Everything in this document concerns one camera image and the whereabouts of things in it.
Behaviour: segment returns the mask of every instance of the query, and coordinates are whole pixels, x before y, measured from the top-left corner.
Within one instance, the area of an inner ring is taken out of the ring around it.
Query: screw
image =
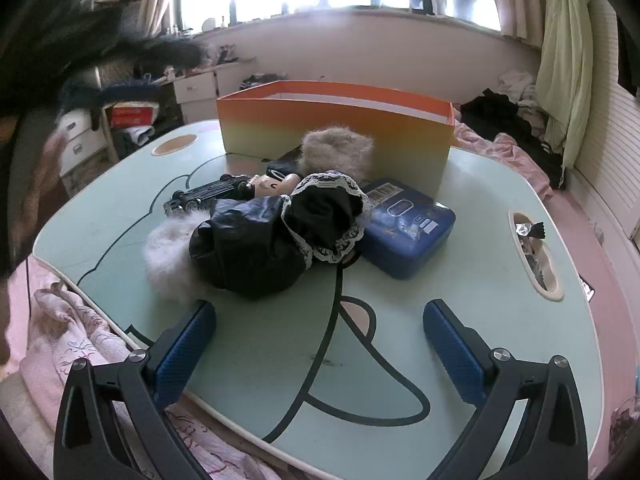
[[[137,350],[134,350],[133,352],[131,352],[129,354],[129,361],[131,361],[132,363],[139,363],[140,361],[142,361],[142,359],[144,359],[146,357],[146,351],[144,351],[142,348],[139,348]]]
[[[506,348],[496,348],[494,350],[494,357],[498,361],[508,361],[511,359],[511,353]]]
[[[562,357],[561,355],[554,355],[554,364],[560,368],[567,368],[569,365],[569,361],[566,360],[566,357]]]
[[[86,366],[86,359],[84,357],[81,357],[79,359],[76,359],[71,364],[71,369],[72,370],[82,370],[85,366]]]

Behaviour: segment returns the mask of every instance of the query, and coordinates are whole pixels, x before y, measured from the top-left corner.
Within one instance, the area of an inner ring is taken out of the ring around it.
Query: fluffy pompom
[[[191,303],[206,288],[191,263],[189,241],[202,222],[209,220],[208,211],[194,211],[169,218],[149,233],[143,256],[146,275],[162,297]]]
[[[305,176],[335,170],[360,183],[371,166],[372,156],[370,137],[334,126],[305,135],[298,165]]]

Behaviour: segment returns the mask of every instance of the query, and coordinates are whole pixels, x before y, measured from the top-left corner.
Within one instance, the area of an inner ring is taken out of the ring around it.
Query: white wall
[[[629,237],[640,219],[640,101],[618,84],[615,10],[607,0],[591,0],[589,14],[593,30],[591,110],[575,167]]]
[[[398,88],[465,103],[517,68],[537,74],[540,52],[471,26],[431,16],[374,10],[309,12],[201,36],[235,43],[260,72],[290,79]]]

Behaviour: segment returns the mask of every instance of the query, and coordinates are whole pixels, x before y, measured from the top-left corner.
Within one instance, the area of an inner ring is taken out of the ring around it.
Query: light blue table
[[[198,136],[191,146],[152,155],[160,142],[188,133]],[[141,250],[165,218],[162,204],[176,189],[264,167],[225,155],[217,121],[184,126],[74,197],[41,231],[34,255],[76,284],[119,333],[132,327],[154,340],[184,313],[156,298],[145,279]],[[360,258],[344,269],[338,293],[337,266],[315,264],[289,290],[259,302],[225,291],[207,298],[218,330],[190,392],[245,438],[318,476],[424,479],[473,412],[422,331],[424,305],[443,298],[492,348],[523,360],[569,359],[591,449],[602,420],[600,353],[578,274],[542,203],[519,174],[455,148],[437,200],[455,211],[456,224],[407,282]],[[561,301],[531,286],[510,232],[512,209],[545,223]],[[335,294],[342,301],[334,304]],[[499,468],[524,403],[486,473]]]

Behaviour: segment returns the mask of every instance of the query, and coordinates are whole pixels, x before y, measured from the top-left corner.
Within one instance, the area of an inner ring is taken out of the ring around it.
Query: barcode
[[[372,189],[371,191],[369,191],[367,193],[367,196],[371,200],[372,206],[377,207],[385,200],[390,199],[398,193],[402,193],[401,188],[399,188],[398,186],[394,186],[389,182],[385,182],[381,186],[378,186],[376,189]]]

